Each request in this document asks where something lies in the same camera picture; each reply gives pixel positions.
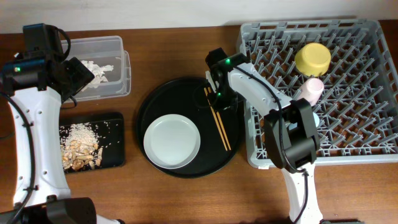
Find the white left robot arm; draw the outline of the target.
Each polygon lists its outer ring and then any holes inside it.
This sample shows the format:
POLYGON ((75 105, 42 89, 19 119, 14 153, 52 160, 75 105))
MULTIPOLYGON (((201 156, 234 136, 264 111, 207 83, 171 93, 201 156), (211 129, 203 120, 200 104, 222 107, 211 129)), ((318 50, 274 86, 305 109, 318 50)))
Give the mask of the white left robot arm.
POLYGON ((62 166, 59 116, 62 103, 89 84, 94 75, 47 24, 24 26, 26 50, 1 70, 1 96, 14 120, 17 185, 14 208, 1 223, 114 223, 98 215, 88 197, 72 198, 62 166))

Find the yellow plastic bowl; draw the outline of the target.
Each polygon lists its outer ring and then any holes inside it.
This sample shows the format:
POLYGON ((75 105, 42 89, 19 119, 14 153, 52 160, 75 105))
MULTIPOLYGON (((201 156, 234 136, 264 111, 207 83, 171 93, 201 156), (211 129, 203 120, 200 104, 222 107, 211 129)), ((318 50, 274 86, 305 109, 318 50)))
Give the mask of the yellow plastic bowl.
POLYGON ((310 77, 324 75, 330 66, 331 53, 319 43, 310 43, 302 47, 295 55, 297 70, 310 77))

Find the wooden chopstick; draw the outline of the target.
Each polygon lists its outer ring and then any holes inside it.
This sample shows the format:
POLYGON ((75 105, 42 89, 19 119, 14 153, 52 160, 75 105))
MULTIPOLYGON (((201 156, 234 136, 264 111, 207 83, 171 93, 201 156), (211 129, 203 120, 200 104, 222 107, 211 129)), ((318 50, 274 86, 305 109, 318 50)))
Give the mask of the wooden chopstick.
POLYGON ((223 121, 222 121, 222 119, 221 119, 221 115, 220 115, 220 113, 219 113, 217 110, 215 110, 215 109, 213 108, 213 105, 216 103, 218 97, 221 96, 221 94, 220 94, 220 93, 213 93, 213 92, 212 92, 212 89, 211 89, 210 87, 204 88, 204 92, 205 92, 205 95, 206 95, 206 97, 207 97, 207 99, 208 99, 208 104, 209 104, 209 106, 210 106, 210 110, 211 110, 211 113, 212 113, 212 115, 213 115, 213 118, 214 118, 214 121, 215 121, 217 130, 218 130, 218 132, 219 132, 219 134, 220 134, 221 142, 222 142, 223 145, 224 145, 224 149, 225 149, 226 151, 231 151, 232 148, 231 148, 231 146, 230 146, 229 139, 228 139, 226 130, 225 130, 225 128, 224 128, 223 121), (211 94, 213 94, 213 95, 215 96, 215 100, 214 100, 214 102, 212 102, 212 103, 210 102, 210 95, 211 95, 211 94))
POLYGON ((220 135, 221 142, 224 145, 224 149, 225 149, 225 151, 230 151, 231 147, 229 145, 228 137, 226 135, 226 131, 225 131, 224 126, 223 126, 223 122, 221 120, 221 115, 219 114, 219 112, 217 112, 217 111, 215 111, 213 109, 213 107, 211 106, 210 101, 209 100, 207 100, 207 101, 208 101, 208 104, 210 106, 210 110, 211 110, 211 113, 213 115, 213 119, 215 121, 216 128, 217 128, 218 133, 220 135))

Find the white tissue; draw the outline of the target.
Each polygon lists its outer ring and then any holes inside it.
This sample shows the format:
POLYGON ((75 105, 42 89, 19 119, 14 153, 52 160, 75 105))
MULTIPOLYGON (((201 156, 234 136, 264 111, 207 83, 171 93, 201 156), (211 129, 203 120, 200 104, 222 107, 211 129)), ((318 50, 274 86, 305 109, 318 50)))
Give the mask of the white tissue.
POLYGON ((98 88, 100 83, 108 82, 108 79, 105 77, 105 73, 112 72, 114 70, 113 65, 99 66, 98 64, 95 64, 94 61, 86 60, 82 60, 81 63, 94 75, 94 79, 90 81, 82 91, 85 91, 87 88, 98 88))

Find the grey round plate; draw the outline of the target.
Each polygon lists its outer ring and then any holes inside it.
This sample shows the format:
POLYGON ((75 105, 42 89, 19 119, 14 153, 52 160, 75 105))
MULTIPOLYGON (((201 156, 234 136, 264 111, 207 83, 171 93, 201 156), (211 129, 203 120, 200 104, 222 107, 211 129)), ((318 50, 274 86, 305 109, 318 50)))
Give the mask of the grey round plate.
POLYGON ((164 169, 179 169, 197 156, 200 132, 193 121, 179 114, 155 119, 144 135, 144 152, 151 162, 164 169))

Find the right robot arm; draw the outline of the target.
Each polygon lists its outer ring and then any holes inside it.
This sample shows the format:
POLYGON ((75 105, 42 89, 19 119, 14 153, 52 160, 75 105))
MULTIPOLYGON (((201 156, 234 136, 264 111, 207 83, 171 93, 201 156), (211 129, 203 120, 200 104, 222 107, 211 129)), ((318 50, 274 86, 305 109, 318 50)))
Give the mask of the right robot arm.
POLYGON ((277 90, 242 53, 229 56, 218 48, 208 53, 205 62, 213 91, 208 99, 214 110, 229 109, 242 96, 262 116, 265 149, 283 173, 291 222, 321 223, 314 178, 320 139, 310 103, 277 90))

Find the light blue plastic cup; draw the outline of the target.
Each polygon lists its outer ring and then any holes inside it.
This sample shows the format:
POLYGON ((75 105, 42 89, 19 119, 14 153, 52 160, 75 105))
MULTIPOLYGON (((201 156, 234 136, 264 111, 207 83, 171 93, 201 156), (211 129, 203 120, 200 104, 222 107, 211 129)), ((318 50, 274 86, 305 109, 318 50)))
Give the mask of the light blue plastic cup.
POLYGON ((315 126, 318 128, 320 125, 320 118, 318 117, 318 115, 316 113, 313 113, 313 118, 315 121, 315 126))

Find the pink plastic cup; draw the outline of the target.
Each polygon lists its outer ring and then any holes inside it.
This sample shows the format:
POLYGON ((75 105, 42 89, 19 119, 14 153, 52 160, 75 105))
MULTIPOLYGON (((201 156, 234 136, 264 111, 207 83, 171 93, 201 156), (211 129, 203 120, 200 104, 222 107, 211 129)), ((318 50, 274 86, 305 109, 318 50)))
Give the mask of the pink plastic cup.
POLYGON ((324 90, 324 84, 319 78, 309 78, 300 88, 297 99, 306 99, 311 106, 315 106, 324 90))

